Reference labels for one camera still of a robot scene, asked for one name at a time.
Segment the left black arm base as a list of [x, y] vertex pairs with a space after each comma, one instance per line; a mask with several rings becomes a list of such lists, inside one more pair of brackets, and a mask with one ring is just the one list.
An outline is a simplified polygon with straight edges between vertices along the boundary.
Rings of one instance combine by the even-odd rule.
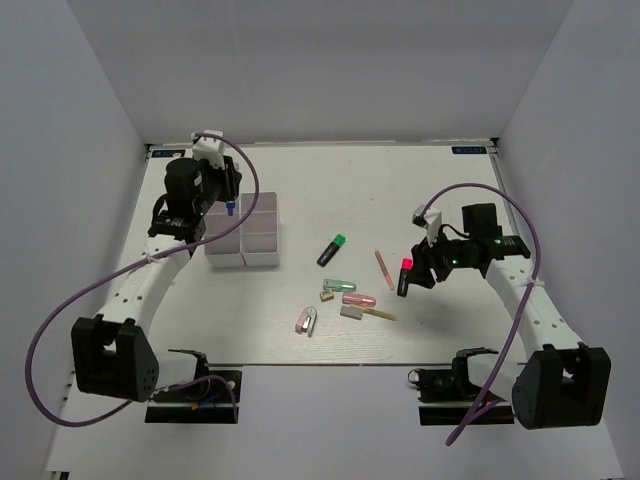
[[163, 391], [152, 397], [147, 404], [147, 424], [236, 424], [232, 399], [236, 401], [236, 412], [240, 410], [243, 372], [238, 369], [210, 370], [209, 374], [223, 378], [232, 390], [219, 380], [207, 380], [184, 390]]

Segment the green cap black highlighter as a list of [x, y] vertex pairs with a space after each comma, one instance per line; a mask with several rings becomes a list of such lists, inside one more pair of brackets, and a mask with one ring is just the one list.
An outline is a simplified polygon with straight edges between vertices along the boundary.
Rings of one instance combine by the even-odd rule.
[[342, 234], [337, 234], [333, 240], [327, 245], [324, 251], [321, 253], [316, 261], [316, 264], [320, 267], [325, 267], [329, 261], [336, 255], [336, 253], [345, 244], [346, 237]]

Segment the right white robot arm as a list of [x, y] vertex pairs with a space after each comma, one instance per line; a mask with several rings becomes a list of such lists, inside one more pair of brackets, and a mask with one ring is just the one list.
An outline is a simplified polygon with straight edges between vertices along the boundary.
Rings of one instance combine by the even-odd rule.
[[544, 286], [532, 278], [534, 264], [523, 240], [504, 234], [492, 203], [462, 209], [464, 234], [450, 239], [442, 214], [418, 207], [415, 225], [425, 238], [411, 249], [410, 285], [431, 289], [455, 269], [480, 272], [518, 326], [527, 360], [506, 362], [489, 392], [510, 402], [526, 429], [599, 424], [611, 371], [601, 347], [589, 347], [564, 320]]

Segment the pink cap black highlighter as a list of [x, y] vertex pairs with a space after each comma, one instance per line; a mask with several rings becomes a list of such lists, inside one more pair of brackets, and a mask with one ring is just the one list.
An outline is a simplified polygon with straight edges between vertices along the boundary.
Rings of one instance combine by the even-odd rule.
[[409, 289], [409, 274], [411, 273], [413, 260], [404, 258], [399, 270], [399, 278], [396, 293], [400, 297], [406, 297]]

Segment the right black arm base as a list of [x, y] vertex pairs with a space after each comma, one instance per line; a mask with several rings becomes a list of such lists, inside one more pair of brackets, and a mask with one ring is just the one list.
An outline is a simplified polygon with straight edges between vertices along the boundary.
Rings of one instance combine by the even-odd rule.
[[[407, 374], [410, 387], [418, 392], [418, 415], [421, 426], [456, 426], [463, 419], [481, 391], [484, 380], [476, 385], [469, 380], [468, 360], [480, 356], [473, 367], [481, 373], [490, 373], [496, 350], [472, 348], [459, 350], [446, 366], [414, 368]], [[479, 408], [496, 402], [484, 415], [475, 418], [472, 425], [513, 425], [514, 413], [510, 405], [511, 387], [524, 364], [506, 361], [492, 384], [491, 390], [481, 398]]]

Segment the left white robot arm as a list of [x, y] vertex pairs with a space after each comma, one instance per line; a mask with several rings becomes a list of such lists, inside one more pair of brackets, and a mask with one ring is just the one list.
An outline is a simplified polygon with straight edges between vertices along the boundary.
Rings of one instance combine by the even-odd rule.
[[135, 402], [176, 386], [191, 399], [209, 392], [212, 377], [204, 355], [180, 349], [159, 354], [148, 334], [175, 277], [204, 237], [205, 214], [217, 202], [235, 201], [241, 178], [228, 155], [181, 157], [167, 164], [165, 192], [152, 210], [142, 265], [126, 275], [94, 317], [80, 317], [72, 327], [81, 392]]

